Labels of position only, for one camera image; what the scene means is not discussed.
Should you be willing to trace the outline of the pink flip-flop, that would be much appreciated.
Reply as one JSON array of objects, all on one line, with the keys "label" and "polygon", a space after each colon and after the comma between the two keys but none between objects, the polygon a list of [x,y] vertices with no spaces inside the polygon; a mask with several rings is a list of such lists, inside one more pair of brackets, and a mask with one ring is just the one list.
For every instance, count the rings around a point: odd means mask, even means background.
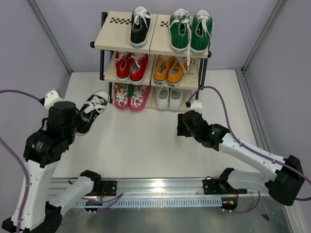
[{"label": "pink flip-flop", "polygon": [[120,110],[129,108],[132,95],[132,85],[116,83],[114,86],[114,105]]},{"label": "pink flip-flop", "polygon": [[133,85],[131,89],[130,110],[135,112],[143,110],[150,92],[150,85]]}]

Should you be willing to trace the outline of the sideways black sneaker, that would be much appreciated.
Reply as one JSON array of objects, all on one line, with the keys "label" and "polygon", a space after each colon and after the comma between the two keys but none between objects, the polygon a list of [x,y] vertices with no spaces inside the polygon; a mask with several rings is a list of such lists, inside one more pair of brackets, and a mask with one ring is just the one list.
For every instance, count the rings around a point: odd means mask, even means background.
[{"label": "sideways black sneaker", "polygon": [[85,135],[89,132],[94,121],[105,111],[109,100],[110,95],[104,90],[97,91],[89,96],[79,110],[77,134]]}]

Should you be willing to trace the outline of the green sneaker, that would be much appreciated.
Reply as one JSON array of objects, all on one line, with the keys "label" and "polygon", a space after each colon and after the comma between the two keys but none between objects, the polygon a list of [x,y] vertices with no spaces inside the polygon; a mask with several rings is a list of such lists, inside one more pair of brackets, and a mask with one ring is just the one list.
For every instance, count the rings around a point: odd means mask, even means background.
[{"label": "green sneaker", "polygon": [[190,51],[191,29],[189,12],[183,8],[175,10],[169,20],[171,48],[178,52]]},{"label": "green sneaker", "polygon": [[190,51],[194,54],[207,52],[212,42],[211,35],[214,27],[214,19],[209,11],[201,9],[192,18],[192,31]]}]

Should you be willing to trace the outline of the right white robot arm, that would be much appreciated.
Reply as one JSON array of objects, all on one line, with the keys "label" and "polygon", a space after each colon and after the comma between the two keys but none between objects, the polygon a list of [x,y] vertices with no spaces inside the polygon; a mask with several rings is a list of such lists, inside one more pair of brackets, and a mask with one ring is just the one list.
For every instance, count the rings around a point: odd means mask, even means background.
[{"label": "right white robot arm", "polygon": [[190,110],[177,116],[177,135],[193,137],[205,148],[231,155],[257,172],[242,172],[226,168],[218,178],[218,188],[224,193],[232,189],[247,189],[267,193],[280,204],[291,206],[305,181],[300,160],[271,154],[235,137],[228,128],[208,124],[202,115]]}]

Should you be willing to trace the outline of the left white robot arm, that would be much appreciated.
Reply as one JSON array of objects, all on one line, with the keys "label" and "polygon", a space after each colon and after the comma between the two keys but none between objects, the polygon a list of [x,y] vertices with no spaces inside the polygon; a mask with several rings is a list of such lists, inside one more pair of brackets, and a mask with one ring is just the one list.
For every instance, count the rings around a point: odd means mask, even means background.
[{"label": "left white robot arm", "polygon": [[61,155],[74,142],[78,111],[75,103],[60,101],[48,110],[48,118],[40,129],[26,140],[24,167],[27,174],[14,214],[2,222],[9,233],[54,233],[63,216],[79,199],[87,194],[99,194],[101,176],[85,170],[76,182],[60,196],[47,200],[50,182]]}]

